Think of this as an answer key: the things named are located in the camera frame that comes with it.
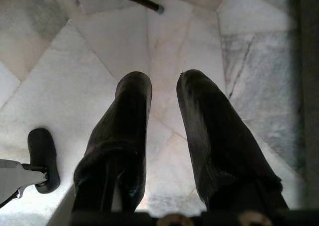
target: marble floor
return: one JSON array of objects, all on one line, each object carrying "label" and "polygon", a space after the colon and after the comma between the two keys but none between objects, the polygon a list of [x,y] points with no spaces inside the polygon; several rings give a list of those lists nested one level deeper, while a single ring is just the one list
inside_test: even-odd
[{"label": "marble floor", "polygon": [[153,85],[138,210],[205,210],[176,95],[188,69],[227,95],[283,180],[288,205],[304,206],[298,0],[155,1],[163,15],[124,0],[0,0],[0,153],[29,162],[27,135],[46,127],[61,176],[53,193],[31,186],[0,209],[0,225],[46,225],[117,82],[136,70]]}]

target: chair wheel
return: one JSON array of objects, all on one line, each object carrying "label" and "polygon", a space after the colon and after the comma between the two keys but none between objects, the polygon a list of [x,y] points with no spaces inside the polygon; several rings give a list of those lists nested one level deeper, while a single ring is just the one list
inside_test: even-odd
[{"label": "chair wheel", "polygon": [[48,180],[36,184],[36,189],[42,194],[54,191],[60,185],[60,176],[56,165],[56,150],[50,132],[43,128],[32,130],[28,136],[28,148],[30,164],[47,169]]}]

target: floor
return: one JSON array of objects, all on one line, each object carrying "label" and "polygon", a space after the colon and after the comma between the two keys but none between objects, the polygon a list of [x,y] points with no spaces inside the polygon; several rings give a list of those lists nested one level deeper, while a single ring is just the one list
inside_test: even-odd
[{"label": "floor", "polygon": [[175,91],[188,69],[228,96],[283,180],[288,205],[304,205],[298,0],[155,1],[164,15],[124,0],[0,0],[0,154],[29,162],[27,135],[46,127],[61,176],[55,192],[32,186],[2,208],[1,225],[46,224],[117,82],[136,70],[153,85],[138,210],[205,210]]}]

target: black caster wheel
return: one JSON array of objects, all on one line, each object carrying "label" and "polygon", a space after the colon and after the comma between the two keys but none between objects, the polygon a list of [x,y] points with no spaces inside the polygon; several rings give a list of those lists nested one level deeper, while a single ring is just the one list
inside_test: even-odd
[{"label": "black caster wheel", "polygon": [[28,136],[28,147],[32,167],[44,167],[48,180],[36,184],[36,189],[47,194],[54,191],[60,185],[60,176],[56,166],[56,150],[52,136],[43,128],[32,130]]}]

